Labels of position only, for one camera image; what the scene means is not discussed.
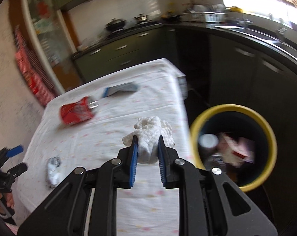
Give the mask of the yellow rimmed trash bin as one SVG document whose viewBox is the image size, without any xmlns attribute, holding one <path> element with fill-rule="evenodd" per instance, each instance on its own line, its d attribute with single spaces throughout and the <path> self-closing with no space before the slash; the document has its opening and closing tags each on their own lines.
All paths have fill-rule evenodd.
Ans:
<svg viewBox="0 0 297 236">
<path fill-rule="evenodd" d="M 260 187 L 275 167 L 275 134 L 253 109 L 216 105 L 201 113 L 190 131 L 195 164 L 209 170 L 217 162 L 243 192 Z"/>
</svg>

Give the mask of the red white milk carton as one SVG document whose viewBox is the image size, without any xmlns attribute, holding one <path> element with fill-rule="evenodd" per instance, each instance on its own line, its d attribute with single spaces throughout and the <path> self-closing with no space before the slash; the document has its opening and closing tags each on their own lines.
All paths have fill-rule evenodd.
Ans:
<svg viewBox="0 0 297 236">
<path fill-rule="evenodd" d="M 222 155 L 224 163 L 239 168 L 245 162 L 251 164 L 255 162 L 254 147 L 255 144 L 252 140 L 240 137 L 236 141 L 225 133 L 221 133 L 217 150 Z"/>
</svg>

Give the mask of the red patterned apron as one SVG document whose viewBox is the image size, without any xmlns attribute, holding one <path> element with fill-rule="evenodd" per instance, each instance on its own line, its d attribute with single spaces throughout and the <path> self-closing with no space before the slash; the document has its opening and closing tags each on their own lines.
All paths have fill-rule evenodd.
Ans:
<svg viewBox="0 0 297 236">
<path fill-rule="evenodd" d="M 15 58 L 20 73 L 39 103 L 46 107 L 56 97 L 54 84 L 44 71 L 34 50 L 28 47 L 19 25 L 14 29 L 14 41 Z"/>
</svg>

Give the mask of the white patterned tablecloth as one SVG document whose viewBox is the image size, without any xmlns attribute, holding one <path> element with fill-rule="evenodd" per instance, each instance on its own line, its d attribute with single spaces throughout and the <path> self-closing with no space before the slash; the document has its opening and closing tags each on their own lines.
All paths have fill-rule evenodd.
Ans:
<svg viewBox="0 0 297 236">
<path fill-rule="evenodd" d="M 122 138 L 134 130 L 138 118 L 157 116 L 167 121 L 179 156 L 193 160 L 190 132 L 183 99 L 187 95 L 184 74 L 170 61 L 158 59 L 117 71 L 50 101 L 24 156 L 28 170 L 17 182 L 17 195 L 28 211 L 34 211 L 50 194 L 46 163 L 61 158 L 66 177 L 76 167 L 100 167 L 117 156 Z M 118 92 L 103 98 L 107 87 L 135 82 L 137 92 Z M 62 105 L 93 96 L 99 101 L 97 114 L 79 125 L 65 126 L 60 119 Z M 177 235 L 179 193 L 166 190 L 159 165 L 138 165 L 135 185 L 118 190 L 118 235 Z"/>
</svg>

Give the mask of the red cola can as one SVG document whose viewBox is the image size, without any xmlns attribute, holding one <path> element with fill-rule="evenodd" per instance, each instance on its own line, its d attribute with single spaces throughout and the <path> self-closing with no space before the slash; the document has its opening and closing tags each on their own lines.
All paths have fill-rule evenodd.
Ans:
<svg viewBox="0 0 297 236">
<path fill-rule="evenodd" d="M 66 125 L 75 125 L 85 122 L 96 115 L 98 107 L 98 100 L 92 96 L 85 96 L 77 102 L 61 106 L 61 121 Z"/>
</svg>

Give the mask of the green lower cabinets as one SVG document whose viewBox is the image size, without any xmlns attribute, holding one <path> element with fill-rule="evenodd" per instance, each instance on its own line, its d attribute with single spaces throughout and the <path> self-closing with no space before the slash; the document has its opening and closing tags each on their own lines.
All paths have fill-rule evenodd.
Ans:
<svg viewBox="0 0 297 236">
<path fill-rule="evenodd" d="M 203 104 L 240 104 L 267 118 L 297 118 L 297 61 L 282 47 L 221 28 L 156 25 L 115 35 L 73 57 L 85 82 L 165 58 Z"/>
</svg>

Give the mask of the glass sliding door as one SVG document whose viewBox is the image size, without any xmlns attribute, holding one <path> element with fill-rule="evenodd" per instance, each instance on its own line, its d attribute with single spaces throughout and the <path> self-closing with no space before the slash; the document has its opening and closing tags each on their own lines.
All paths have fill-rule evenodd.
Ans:
<svg viewBox="0 0 297 236">
<path fill-rule="evenodd" d="M 71 61 L 73 46 L 53 0 L 21 0 L 21 7 L 31 44 L 55 93 L 61 95 L 79 86 Z"/>
</svg>

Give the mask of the crumpled silver wrapper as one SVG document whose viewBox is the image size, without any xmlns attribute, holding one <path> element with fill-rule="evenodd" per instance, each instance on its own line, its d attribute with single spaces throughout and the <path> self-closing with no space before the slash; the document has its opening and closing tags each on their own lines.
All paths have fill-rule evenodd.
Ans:
<svg viewBox="0 0 297 236">
<path fill-rule="evenodd" d="M 51 157 L 46 164 L 46 182 L 49 188 L 55 188 L 61 182 L 61 158 Z"/>
</svg>

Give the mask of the white dish rack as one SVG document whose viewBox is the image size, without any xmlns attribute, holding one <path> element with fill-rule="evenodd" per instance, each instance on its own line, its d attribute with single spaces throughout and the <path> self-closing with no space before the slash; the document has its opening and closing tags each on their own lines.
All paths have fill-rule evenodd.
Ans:
<svg viewBox="0 0 297 236">
<path fill-rule="evenodd" d="M 223 4 L 195 4 L 181 15 L 182 22 L 221 23 L 226 19 L 226 7 Z"/>
</svg>

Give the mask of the steel kitchen sink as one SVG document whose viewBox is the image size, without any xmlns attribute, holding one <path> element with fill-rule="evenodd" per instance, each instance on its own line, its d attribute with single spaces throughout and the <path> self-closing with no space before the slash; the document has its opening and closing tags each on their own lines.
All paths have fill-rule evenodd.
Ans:
<svg viewBox="0 0 297 236">
<path fill-rule="evenodd" d="M 297 49 L 292 47 L 291 45 L 287 44 L 284 41 L 281 41 L 277 37 L 273 37 L 269 34 L 265 34 L 264 32 L 260 32 L 254 29 L 250 28 L 244 28 L 240 26 L 216 26 L 216 28 L 227 30 L 227 31 L 233 31 L 233 32 L 238 32 L 244 35 L 247 35 L 249 37 L 253 37 L 255 39 L 258 39 L 260 41 L 264 41 L 265 43 L 285 52 L 288 53 L 292 56 L 297 57 Z"/>
</svg>

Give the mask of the small metal pot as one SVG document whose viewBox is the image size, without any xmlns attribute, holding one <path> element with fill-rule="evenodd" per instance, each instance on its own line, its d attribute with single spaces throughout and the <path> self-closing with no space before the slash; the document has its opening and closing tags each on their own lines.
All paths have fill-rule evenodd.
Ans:
<svg viewBox="0 0 297 236">
<path fill-rule="evenodd" d="M 147 15 L 139 14 L 136 17 L 134 17 L 135 22 L 139 25 L 141 23 L 149 22 L 149 18 Z"/>
</svg>

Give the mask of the black wok with lid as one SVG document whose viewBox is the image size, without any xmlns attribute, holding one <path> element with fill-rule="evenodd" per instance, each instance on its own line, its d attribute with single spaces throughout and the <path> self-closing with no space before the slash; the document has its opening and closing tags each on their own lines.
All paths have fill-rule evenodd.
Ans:
<svg viewBox="0 0 297 236">
<path fill-rule="evenodd" d="M 108 32 L 115 32 L 121 29 L 124 29 L 126 21 L 124 19 L 112 19 L 109 23 L 106 24 L 105 29 Z"/>
</svg>

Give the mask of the white tissue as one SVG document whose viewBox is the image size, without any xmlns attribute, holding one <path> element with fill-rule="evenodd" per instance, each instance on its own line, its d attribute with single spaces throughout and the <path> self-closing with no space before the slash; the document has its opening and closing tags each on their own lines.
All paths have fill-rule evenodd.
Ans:
<svg viewBox="0 0 297 236">
<path fill-rule="evenodd" d="M 134 125 L 135 130 L 122 138 L 125 146 L 131 146 L 133 136 L 138 138 L 138 163 L 154 164 L 158 160 L 158 143 L 160 136 L 163 137 L 165 146 L 174 148 L 172 127 L 157 116 L 138 118 Z"/>
</svg>

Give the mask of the blue grey wrapper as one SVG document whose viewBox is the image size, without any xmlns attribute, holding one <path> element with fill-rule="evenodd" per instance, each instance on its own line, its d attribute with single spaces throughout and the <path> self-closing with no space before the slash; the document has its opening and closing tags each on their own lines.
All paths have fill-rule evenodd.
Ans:
<svg viewBox="0 0 297 236">
<path fill-rule="evenodd" d="M 139 85 L 135 82 L 128 82 L 128 83 L 123 83 L 120 85 L 115 85 L 111 87 L 107 87 L 104 89 L 104 92 L 102 94 L 102 97 L 108 97 L 111 95 L 114 95 L 118 92 L 137 92 L 139 90 Z"/>
</svg>

